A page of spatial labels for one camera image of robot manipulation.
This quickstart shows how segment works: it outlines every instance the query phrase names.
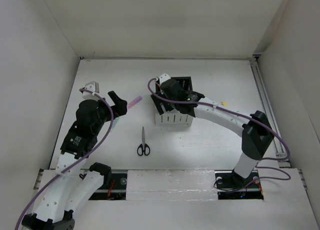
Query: black mount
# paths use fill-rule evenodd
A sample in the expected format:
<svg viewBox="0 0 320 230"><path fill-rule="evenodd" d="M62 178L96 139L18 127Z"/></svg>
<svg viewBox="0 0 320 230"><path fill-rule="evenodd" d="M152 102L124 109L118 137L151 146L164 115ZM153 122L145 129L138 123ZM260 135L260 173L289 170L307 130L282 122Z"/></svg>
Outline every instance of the black mount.
<svg viewBox="0 0 320 230"><path fill-rule="evenodd" d="M216 182L216 186L218 189L237 189L241 188L244 185L248 184L254 177L259 177L258 173L253 171L249 175L248 178L244 179L241 176L235 174L234 171L217 171L215 173L215 178L221 177L222 179ZM255 189L259 188L255 184L251 184L248 186L248 189Z"/></svg>
<svg viewBox="0 0 320 230"><path fill-rule="evenodd" d="M271 128L265 113L256 111L254 114L250 114L250 116L254 120ZM260 161L275 136L253 121L250 121L247 125L243 125L242 127L244 128L242 131L242 152L251 159Z"/></svg>
<svg viewBox="0 0 320 230"><path fill-rule="evenodd" d="M113 118L125 115L127 102L120 99L114 91L108 92L108 95L114 102L114 106L111 106ZM63 140L61 154L68 152L79 159L97 143L97 135L104 123L111 120L111 113L101 100L84 100L79 104L75 116L76 121Z"/></svg>
<svg viewBox="0 0 320 230"><path fill-rule="evenodd" d="M172 77L161 84L161 90L164 94L161 94L160 88L156 84L155 93L162 98L172 101L197 102L205 97L203 94L192 90L191 77ZM177 109L182 114L195 117L194 107L197 107L197 104L171 104L160 100L154 95L151 95L151 98L160 115L164 113L163 106L165 111Z"/></svg>
<svg viewBox="0 0 320 230"><path fill-rule="evenodd" d="M99 172L100 175L103 176L103 185L101 187L110 185L111 179L112 179L111 167L104 165L102 163L96 162L90 166L89 171Z"/></svg>
<svg viewBox="0 0 320 230"><path fill-rule="evenodd" d="M75 220L72 218L74 211L64 211L63 219L61 221L52 223L52 219L42 221L37 219L37 214L30 213L23 217L22 225L32 230L72 230L75 226Z"/></svg>

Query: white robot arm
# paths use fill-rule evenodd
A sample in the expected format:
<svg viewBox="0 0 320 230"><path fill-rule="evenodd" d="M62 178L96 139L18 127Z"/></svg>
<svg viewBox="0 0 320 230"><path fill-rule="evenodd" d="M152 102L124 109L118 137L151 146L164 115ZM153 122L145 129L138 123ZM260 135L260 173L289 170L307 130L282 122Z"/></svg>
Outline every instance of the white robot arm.
<svg viewBox="0 0 320 230"><path fill-rule="evenodd" d="M163 113L162 107L169 111L177 109L182 114L206 119L221 125L242 137L242 154L232 171L232 177L236 179L237 183L242 181L245 184L254 167L262 159L274 136L248 119L217 109L217 106L226 108L203 94L186 91L166 73L157 77L156 87L158 87L158 93L153 94L151 97L160 114ZM268 119L263 112L256 111L250 116L270 127Z"/></svg>
<svg viewBox="0 0 320 230"><path fill-rule="evenodd" d="M99 92L96 82L86 84L85 89L94 93ZM113 117L127 113L127 102L120 99L115 92L108 93L115 103L111 106ZM92 194L103 184L111 182L111 168L101 163L93 164L80 184L80 170L86 158L70 170L66 168L79 159L86 157L97 143L103 124L111 120L109 108L102 100L93 94L84 92L85 99L79 104L76 111L76 121L71 126L63 140L61 153L55 173L61 175L48 188L37 209L32 214L27 214L22 220L22 225L31 230L65 230L73 229L74 216L79 212Z"/></svg>

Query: purple cable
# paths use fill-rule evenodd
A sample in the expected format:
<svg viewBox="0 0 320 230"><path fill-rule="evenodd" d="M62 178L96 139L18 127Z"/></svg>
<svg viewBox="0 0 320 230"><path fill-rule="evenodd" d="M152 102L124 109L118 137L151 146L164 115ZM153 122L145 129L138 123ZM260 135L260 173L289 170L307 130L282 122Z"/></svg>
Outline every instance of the purple cable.
<svg viewBox="0 0 320 230"><path fill-rule="evenodd" d="M214 104L211 104L211 103L207 103L207 102L189 102L189 101L172 101L172 100L168 100L168 99L165 99L161 96L158 96L150 87L150 84L152 81L156 81L157 78L152 78L151 80L149 80L148 82L148 89L149 91L155 96L157 97L158 99L162 100L162 101L166 101L166 102L169 102L169 103L173 103L173 104L198 104L198 105L205 105L205 106L210 106L210 107L216 107L216 109L218 110L221 110L221 111L224 111L224 112L227 112L229 114L233 114L233 115L236 115L236 116L240 116L240 117L243 117L245 119L248 119L260 126L262 126L263 128L265 128L267 131L269 131L272 135L274 135L281 143L282 145L284 146L285 150L286 150L286 157L284 158L272 158L272 157L265 157L265 158L262 158L262 160L275 160L275 161L284 161L284 160L288 160L289 157L290 157L290 151L289 151L289 148L287 146L287 144L285 143L285 141L276 133L274 132L270 127L268 127L267 125L249 117L249 116L246 116L246 115L243 115L243 114L240 114L240 113L237 113L237 112L234 112L234 111L231 111L231 110L227 110L225 108L222 108L222 107L219 107L219 106L215 106ZM280 171L282 173L284 173L285 175L288 176L288 178L278 178L278 177L271 177L271 176L261 176L261 177L258 177L258 178L255 178L254 180L250 181L247 185L245 185L244 187L242 188L238 188L238 189L235 189L235 190L230 190L230 191L225 191L225 192L228 192L228 193L233 193L233 192L236 192L236 191L239 191L243 188L246 188L247 186L249 186L250 184L252 184L253 182L257 181L257 180L260 180L260 179L274 179L274 180L290 180L291 179L291 176L286 173L285 171L281 170L281 169L278 169L278 168L275 168L275 167L267 167L267 166L256 166L256 168L259 168L259 169L272 169L272 170L277 170L277 171Z"/></svg>
<svg viewBox="0 0 320 230"><path fill-rule="evenodd" d="M80 89L81 92L85 91L88 93L93 93L92 91L86 90L86 89ZM110 107L110 105L106 102L106 100L104 98L102 98L101 96L99 96L98 94L94 94L95 96L97 96L103 103L105 103L105 105L109 108L110 110L110 114L111 114L111 120L110 120L110 126L108 128L108 131L106 131L106 134L103 136L103 138L101 139L101 141L91 150L89 151L86 155L84 155L82 158L80 158L78 161L76 161L75 163L71 164L70 166L68 166L67 168L65 168L64 170L61 171L61 173L65 173L68 170L70 170L71 168L73 168L75 165L77 165L78 163L82 162L83 160L85 160L86 158L88 158L99 146L101 146L101 144L104 142L104 140L106 139L106 137L109 135L111 128L112 128L112 124L114 123L114 113L112 112L112 109ZM46 185L44 185L43 188L41 188L37 194L31 199L31 201L27 204L27 206L24 208L24 210L22 211L18 221L16 222L15 228L14 230L18 230L20 223L25 215L25 213L28 211L28 209L31 207L31 205L34 203L34 201L37 199L37 197L51 184L53 183L55 180L57 180L60 177L60 175L56 175L54 176L54 178L52 178Z"/></svg>

